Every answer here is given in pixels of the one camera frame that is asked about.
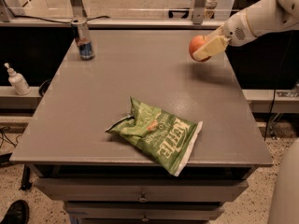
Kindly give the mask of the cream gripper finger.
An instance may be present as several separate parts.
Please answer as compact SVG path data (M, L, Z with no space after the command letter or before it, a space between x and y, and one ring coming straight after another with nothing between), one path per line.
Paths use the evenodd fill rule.
M222 41L224 39L225 39L225 35L223 33L223 26L218 27L216 30L214 30L213 32L211 32L209 35L206 36L207 42L211 42L215 40Z
M193 57L198 62L205 62L210 59L212 56L221 53L226 50L229 43L229 39L225 37L224 40L215 40L205 43L201 48L199 48L194 54Z

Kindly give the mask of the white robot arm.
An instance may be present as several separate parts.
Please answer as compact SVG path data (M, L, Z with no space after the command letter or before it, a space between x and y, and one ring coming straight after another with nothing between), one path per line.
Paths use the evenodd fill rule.
M299 24L299 0L260 0L231 16L209 35L195 36L189 45L191 57L205 62L226 50L241 47L262 35L295 30Z

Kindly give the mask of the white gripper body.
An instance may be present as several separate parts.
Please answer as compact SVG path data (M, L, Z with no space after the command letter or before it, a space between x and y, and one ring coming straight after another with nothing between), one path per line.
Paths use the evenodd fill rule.
M223 34L228 38L228 44L241 47L256 39L251 31L247 11L245 9L235 13L222 26Z

